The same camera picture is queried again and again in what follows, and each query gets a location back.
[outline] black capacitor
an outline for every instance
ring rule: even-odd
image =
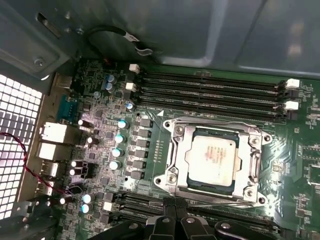
[[[81,175],[82,172],[82,168],[73,168],[69,171],[71,176],[76,176],[76,175]]]
[[[88,137],[88,138],[86,139],[86,142],[87,142],[88,144],[98,144],[98,143],[99,143],[99,139],[90,136],[90,137]]]
[[[83,161],[72,161],[71,162],[71,167],[73,168],[81,168],[83,167],[84,162]]]
[[[47,205],[48,207],[52,207],[59,204],[60,204],[59,198],[48,198],[48,201],[45,202],[45,205]]]
[[[82,126],[82,127],[85,127],[85,128],[92,128],[94,126],[91,122],[88,122],[88,121],[82,120],[82,119],[80,119],[78,121],[78,125]]]
[[[71,195],[65,196],[65,197],[62,197],[62,198],[59,199],[59,203],[61,205],[68,204],[68,203],[71,203],[73,201],[74,201],[74,198]]]

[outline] black cable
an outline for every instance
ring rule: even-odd
[[[150,48],[148,48],[145,43],[138,40],[135,36],[131,35],[130,33],[126,32],[125,30],[123,30],[119,27],[116,27],[116,26],[98,25],[98,26],[95,26],[95,27],[87,30],[84,33],[84,40],[85,40],[86,44],[90,47],[90,49],[95,54],[97,54],[99,56],[99,58],[103,59],[107,64],[110,63],[109,60],[104,56],[104,54],[99,50],[99,48],[97,48],[95,45],[93,45],[90,42],[90,37],[96,33],[99,33],[99,32],[111,32],[111,33],[115,33],[115,34],[118,34],[118,35],[124,37],[125,39],[127,39],[129,42],[131,42],[134,45],[135,50],[137,51],[137,53],[140,56],[148,57],[153,62],[157,62],[155,60],[155,58],[151,56],[153,54],[153,51]]]

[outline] white connector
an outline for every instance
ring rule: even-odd
[[[134,72],[136,74],[140,73],[140,67],[138,64],[130,64],[129,71]]]
[[[298,110],[299,109],[299,102],[297,101],[287,101],[284,104],[284,109],[286,110]]]
[[[300,87],[300,80],[299,79],[294,79],[290,78],[286,81],[285,87],[287,89],[297,89]]]
[[[126,90],[130,90],[132,92],[136,92],[137,91],[136,85],[133,82],[127,82],[125,84],[125,89]]]
[[[113,204],[111,202],[105,201],[103,204],[103,210],[111,212]]]

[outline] capacitor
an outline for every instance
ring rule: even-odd
[[[88,193],[82,197],[82,201],[85,204],[91,203],[94,200],[95,200],[95,195],[93,193]]]
[[[109,83],[112,83],[112,84],[116,84],[117,83],[117,79],[112,74],[108,74],[107,76],[105,76],[105,79]]]
[[[92,128],[94,126],[91,122],[88,122],[88,121],[82,120],[82,119],[80,119],[78,121],[78,125],[82,126],[82,127],[85,127],[85,128]]]
[[[82,174],[82,168],[74,168],[69,171],[70,176],[76,176]]]
[[[112,156],[114,156],[115,158],[118,158],[124,155],[124,151],[120,148],[113,149],[111,153],[112,153]]]
[[[118,121],[118,127],[120,129],[127,129],[129,127],[129,123],[126,120],[121,119]]]
[[[92,204],[83,204],[81,206],[81,212],[83,212],[84,214],[87,214],[88,212],[92,211],[94,207],[92,206]]]
[[[126,103],[125,107],[126,107],[126,109],[128,109],[129,112],[133,112],[136,108],[136,106],[131,102]]]
[[[45,202],[45,205],[47,205],[48,207],[52,207],[52,206],[55,206],[55,205],[58,205],[60,202],[59,202],[59,199],[58,198],[48,198],[48,201]]]
[[[123,144],[126,142],[126,137],[121,135],[121,134],[117,134],[115,137],[114,137],[114,141],[117,143],[117,144]]]
[[[98,143],[99,143],[99,139],[90,136],[90,137],[88,137],[88,138],[86,139],[86,142],[87,142],[88,144],[98,144]]]
[[[121,166],[122,166],[122,164],[121,164],[121,162],[119,162],[119,161],[111,161],[111,162],[109,163],[109,168],[110,168],[111,170],[113,170],[113,171],[120,169]]]
[[[71,167],[73,168],[81,168],[84,165],[83,161],[72,161]]]
[[[110,94],[112,94],[116,90],[116,88],[112,83],[108,82],[105,85],[105,90],[107,90]]]
[[[95,92],[93,93],[93,97],[94,97],[95,99],[100,98],[100,97],[101,97],[101,92],[95,91]]]
[[[70,196],[65,196],[65,197],[62,197],[60,198],[59,202],[61,205],[64,205],[64,204],[68,204],[68,203],[71,203],[74,201],[74,198],[70,195]]]

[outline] cable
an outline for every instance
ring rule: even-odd
[[[99,32],[111,32],[118,34],[125,39],[127,39],[129,42],[131,42],[135,46],[136,52],[143,57],[148,57],[151,61],[154,63],[157,63],[157,60],[152,57],[151,55],[154,53],[150,48],[148,48],[145,43],[138,40],[135,36],[131,35],[130,33],[126,32],[125,30],[111,25],[98,25],[93,28],[90,28],[84,33],[84,40],[86,44],[91,48],[91,50],[97,54],[100,58],[102,58],[107,64],[110,64],[110,61],[104,56],[104,54],[90,42],[90,37]]]
[[[23,150],[23,168],[24,168],[24,170],[26,172],[30,173],[32,176],[37,178],[37,180],[40,183],[43,183],[44,185],[46,185],[49,188],[52,188],[52,190],[54,190],[54,191],[56,191],[56,192],[58,192],[60,194],[65,194],[66,193],[65,191],[63,191],[61,189],[58,189],[58,188],[55,188],[55,187],[51,186],[41,176],[39,176],[38,174],[34,173],[33,171],[31,171],[30,168],[27,167],[28,152],[27,152],[26,146],[20,141],[20,139],[18,137],[14,136],[14,135],[12,135],[11,133],[8,133],[8,132],[0,132],[0,135],[6,136],[6,137],[11,137],[20,145],[20,147]]]
[[[73,189],[73,188],[79,188],[79,189],[81,190],[81,193],[84,192],[81,187],[79,187],[79,186],[77,186],[77,185],[74,185],[74,186],[72,186],[72,187],[68,187],[68,188],[67,188],[67,192],[69,192],[71,195],[75,195],[75,194],[73,194],[71,191],[69,191],[70,189]]]

